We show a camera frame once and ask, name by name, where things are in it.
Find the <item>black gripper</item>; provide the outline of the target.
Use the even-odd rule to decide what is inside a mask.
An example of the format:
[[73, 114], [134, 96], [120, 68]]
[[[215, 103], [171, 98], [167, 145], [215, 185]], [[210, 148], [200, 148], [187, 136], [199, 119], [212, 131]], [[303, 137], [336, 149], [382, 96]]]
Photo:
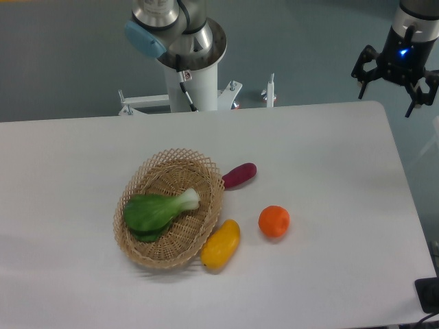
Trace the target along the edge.
[[[374, 47], [366, 45], [351, 72], [351, 77], [355, 78], [360, 86], [358, 99], [363, 98], [370, 82], [382, 77], [400, 86], [407, 85], [405, 89], [411, 98], [411, 103], [405, 118], [409, 118], [415, 108], [422, 105], [431, 106], [438, 91], [438, 70], [428, 71], [425, 65], [433, 45], [433, 40], [407, 42], [392, 28], [381, 53], [378, 53]], [[367, 71], [365, 65], [372, 62], [376, 62], [377, 65]], [[429, 87], [427, 93], [424, 93], [419, 85], [421, 78], [425, 79]]]

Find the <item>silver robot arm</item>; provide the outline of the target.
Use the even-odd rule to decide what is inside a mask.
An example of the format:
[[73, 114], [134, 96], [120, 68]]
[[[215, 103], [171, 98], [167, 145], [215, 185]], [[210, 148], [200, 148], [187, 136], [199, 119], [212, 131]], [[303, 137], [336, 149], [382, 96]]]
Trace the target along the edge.
[[[167, 95], [121, 99], [128, 114], [134, 107], [170, 105], [172, 112], [231, 110], [242, 88], [230, 81], [217, 88], [217, 65], [226, 47], [224, 30], [206, 15], [205, 1], [134, 1], [124, 27], [131, 45], [163, 66]], [[365, 91], [383, 79], [403, 86], [411, 98], [406, 116], [430, 106], [438, 91], [438, 71], [425, 64], [438, 40], [438, 2], [400, 1], [381, 52], [367, 45], [352, 70]]]

